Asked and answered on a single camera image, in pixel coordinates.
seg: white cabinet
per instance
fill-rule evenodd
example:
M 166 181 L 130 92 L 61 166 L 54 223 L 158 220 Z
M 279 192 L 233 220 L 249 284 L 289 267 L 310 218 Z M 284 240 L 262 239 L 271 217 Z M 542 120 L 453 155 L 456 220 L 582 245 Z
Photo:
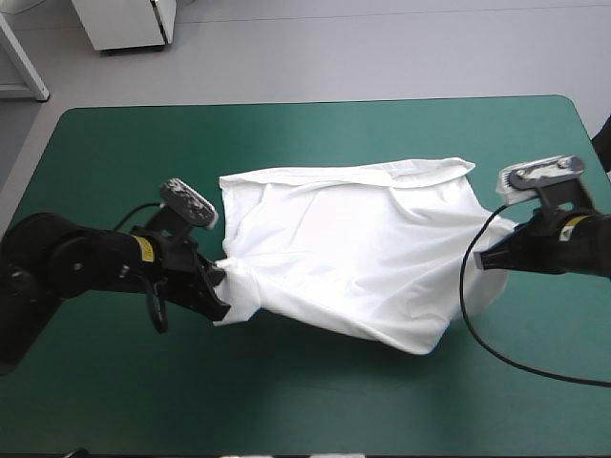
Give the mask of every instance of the white cabinet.
M 176 0 L 73 0 L 96 50 L 172 43 Z

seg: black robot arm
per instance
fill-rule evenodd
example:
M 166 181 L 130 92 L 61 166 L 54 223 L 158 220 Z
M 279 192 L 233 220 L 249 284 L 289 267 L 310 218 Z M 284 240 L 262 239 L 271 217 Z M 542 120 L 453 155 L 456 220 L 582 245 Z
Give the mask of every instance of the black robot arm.
M 63 300 L 89 290 L 141 293 L 158 332 L 165 302 L 219 321 L 229 310 L 214 291 L 224 271 L 198 253 L 194 227 L 211 228 L 214 207 L 182 181 L 129 234 L 78 226 L 54 214 L 25 218 L 0 245 L 0 375 L 21 361 Z

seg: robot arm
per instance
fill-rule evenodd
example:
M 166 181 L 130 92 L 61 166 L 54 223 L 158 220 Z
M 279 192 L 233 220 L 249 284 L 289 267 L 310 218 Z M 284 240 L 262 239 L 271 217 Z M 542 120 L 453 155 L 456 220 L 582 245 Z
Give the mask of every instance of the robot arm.
M 159 211 L 130 234 L 49 213 L 9 230 L 0 245 L 0 375 L 16 367 L 63 300 L 91 289 L 144 294 L 159 333 L 167 330 L 166 301 L 222 320 L 230 307 L 213 288 L 224 272 L 189 237 L 194 227 L 212 228 L 216 210 L 176 178 L 161 196 Z
M 558 156 L 503 169 L 497 191 L 507 206 L 538 198 L 533 217 L 489 250 L 475 253 L 482 269 L 611 277 L 611 216 L 592 204 L 577 156 Z

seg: white furniture leg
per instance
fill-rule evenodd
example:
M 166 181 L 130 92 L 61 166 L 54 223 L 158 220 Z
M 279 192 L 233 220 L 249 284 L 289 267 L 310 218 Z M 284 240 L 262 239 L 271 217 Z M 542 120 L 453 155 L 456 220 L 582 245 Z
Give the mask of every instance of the white furniture leg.
M 47 100 L 49 98 L 49 90 L 2 14 L 0 14 L 0 46 L 4 49 L 25 82 L 23 85 L 0 84 L 0 98 L 33 96 L 41 102 Z

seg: white t-shirt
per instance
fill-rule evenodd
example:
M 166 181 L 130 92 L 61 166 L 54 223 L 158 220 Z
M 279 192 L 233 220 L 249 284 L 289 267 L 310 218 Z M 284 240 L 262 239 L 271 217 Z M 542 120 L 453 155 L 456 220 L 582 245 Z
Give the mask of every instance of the white t-shirt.
M 429 353 L 459 314 L 458 276 L 490 212 L 460 158 L 359 167 L 278 168 L 221 177 L 231 305 L 223 323 L 259 308 L 332 331 Z M 475 249 L 513 231 L 496 218 Z M 507 273 L 469 260 L 465 299 L 476 313 Z

